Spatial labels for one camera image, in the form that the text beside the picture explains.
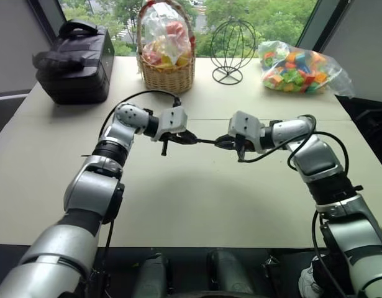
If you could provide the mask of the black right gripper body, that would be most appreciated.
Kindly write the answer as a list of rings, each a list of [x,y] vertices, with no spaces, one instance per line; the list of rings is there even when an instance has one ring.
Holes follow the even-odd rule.
[[[236,135],[233,138],[233,143],[233,148],[235,151],[255,152],[254,144],[250,140],[247,140],[243,135]]]

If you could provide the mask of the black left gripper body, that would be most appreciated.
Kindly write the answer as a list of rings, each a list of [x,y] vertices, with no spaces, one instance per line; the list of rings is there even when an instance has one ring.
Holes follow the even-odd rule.
[[[180,138],[176,133],[166,132],[161,135],[161,137],[159,138],[159,141],[180,143]]]

